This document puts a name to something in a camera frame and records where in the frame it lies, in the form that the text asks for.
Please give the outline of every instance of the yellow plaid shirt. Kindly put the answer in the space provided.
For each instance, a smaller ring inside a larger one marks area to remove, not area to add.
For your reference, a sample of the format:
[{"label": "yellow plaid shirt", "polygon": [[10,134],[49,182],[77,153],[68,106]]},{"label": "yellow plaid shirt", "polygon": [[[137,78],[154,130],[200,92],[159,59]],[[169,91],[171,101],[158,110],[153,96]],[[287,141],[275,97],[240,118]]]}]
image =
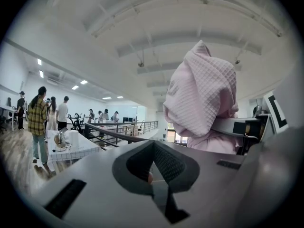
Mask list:
[{"label": "yellow plaid shirt", "polygon": [[28,131],[36,135],[44,135],[44,121],[47,119],[47,104],[38,98],[34,108],[29,104]]}]

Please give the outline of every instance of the white tablecloth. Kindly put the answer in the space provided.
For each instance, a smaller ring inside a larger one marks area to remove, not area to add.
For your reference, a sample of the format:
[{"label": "white tablecloth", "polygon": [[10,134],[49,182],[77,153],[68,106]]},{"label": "white tablecloth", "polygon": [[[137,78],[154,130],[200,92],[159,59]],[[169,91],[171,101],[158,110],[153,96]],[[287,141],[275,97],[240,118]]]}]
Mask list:
[{"label": "white tablecloth", "polygon": [[[66,142],[68,142],[68,133],[70,131],[65,132],[66,136]],[[47,165],[50,168],[51,171],[55,170],[54,164],[56,164],[57,161],[68,161],[68,160],[74,160],[74,159],[81,159],[89,154],[93,154],[100,151],[100,147],[93,143],[92,141],[88,140],[84,136],[78,133],[78,139],[79,139],[79,147],[67,147],[65,150],[57,147],[54,141],[55,135],[58,133],[58,131],[49,130],[47,132],[47,146],[48,146],[48,160]]]}]

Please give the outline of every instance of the pink waffle towel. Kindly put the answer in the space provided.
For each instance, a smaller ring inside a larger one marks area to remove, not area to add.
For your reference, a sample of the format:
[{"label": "pink waffle towel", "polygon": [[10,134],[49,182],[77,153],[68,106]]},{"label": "pink waffle towel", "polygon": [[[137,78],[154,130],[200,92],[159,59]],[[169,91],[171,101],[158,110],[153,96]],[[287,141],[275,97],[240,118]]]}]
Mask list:
[{"label": "pink waffle towel", "polygon": [[233,65],[212,57],[203,41],[184,57],[172,75],[163,104],[167,122],[188,147],[235,154],[241,139],[211,130],[216,117],[236,117],[237,77]]}]

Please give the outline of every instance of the black pants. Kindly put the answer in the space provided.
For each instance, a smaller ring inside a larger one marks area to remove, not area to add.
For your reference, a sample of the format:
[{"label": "black pants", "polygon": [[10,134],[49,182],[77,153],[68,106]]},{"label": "black pants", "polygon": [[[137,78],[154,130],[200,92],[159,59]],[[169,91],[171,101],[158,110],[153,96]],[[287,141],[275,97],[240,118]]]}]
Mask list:
[{"label": "black pants", "polygon": [[63,128],[65,128],[65,127],[67,127],[67,122],[58,122],[58,131],[60,130],[60,129],[63,129]]},{"label": "black pants", "polygon": [[46,132],[47,132],[47,120],[44,122],[44,138],[46,138]]},{"label": "black pants", "polygon": [[18,113],[18,129],[23,128],[23,114],[24,114],[24,110],[20,109],[20,111]]}]

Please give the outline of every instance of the white t-shirt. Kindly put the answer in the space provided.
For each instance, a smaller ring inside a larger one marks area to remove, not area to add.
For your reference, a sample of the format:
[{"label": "white t-shirt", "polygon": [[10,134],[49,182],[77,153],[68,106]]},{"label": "white t-shirt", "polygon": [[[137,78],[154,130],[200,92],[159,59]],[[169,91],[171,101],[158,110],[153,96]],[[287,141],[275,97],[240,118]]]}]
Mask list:
[{"label": "white t-shirt", "polygon": [[66,103],[61,103],[59,106],[58,106],[58,121],[59,122],[64,122],[66,123],[67,122],[67,112],[68,112],[68,107],[66,105]]}]

